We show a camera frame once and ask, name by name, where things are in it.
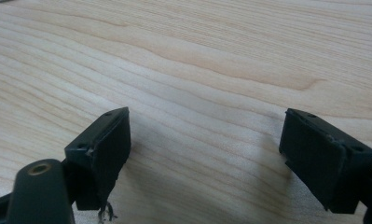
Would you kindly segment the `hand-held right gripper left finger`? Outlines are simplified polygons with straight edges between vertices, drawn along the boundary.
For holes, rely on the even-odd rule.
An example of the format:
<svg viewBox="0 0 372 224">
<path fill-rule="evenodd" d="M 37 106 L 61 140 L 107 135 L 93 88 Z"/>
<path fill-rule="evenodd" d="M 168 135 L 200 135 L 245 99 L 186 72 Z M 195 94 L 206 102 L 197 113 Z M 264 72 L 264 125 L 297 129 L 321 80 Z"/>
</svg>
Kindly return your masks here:
<svg viewBox="0 0 372 224">
<path fill-rule="evenodd" d="M 96 210 L 100 223 L 111 221 L 115 215 L 108 198 L 131 152 L 129 109 L 103 113 L 64 152 L 69 201 L 80 211 Z"/>
</svg>

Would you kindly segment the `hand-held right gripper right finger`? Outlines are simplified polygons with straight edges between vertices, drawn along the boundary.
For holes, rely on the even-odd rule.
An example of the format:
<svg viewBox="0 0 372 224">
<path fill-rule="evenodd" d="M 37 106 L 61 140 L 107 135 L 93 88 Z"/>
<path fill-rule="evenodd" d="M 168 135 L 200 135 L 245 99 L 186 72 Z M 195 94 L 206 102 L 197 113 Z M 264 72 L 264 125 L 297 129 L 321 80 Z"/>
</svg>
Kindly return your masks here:
<svg viewBox="0 0 372 224">
<path fill-rule="evenodd" d="M 355 212 L 372 170 L 372 148 L 315 115 L 289 108 L 279 152 L 324 209 Z"/>
</svg>

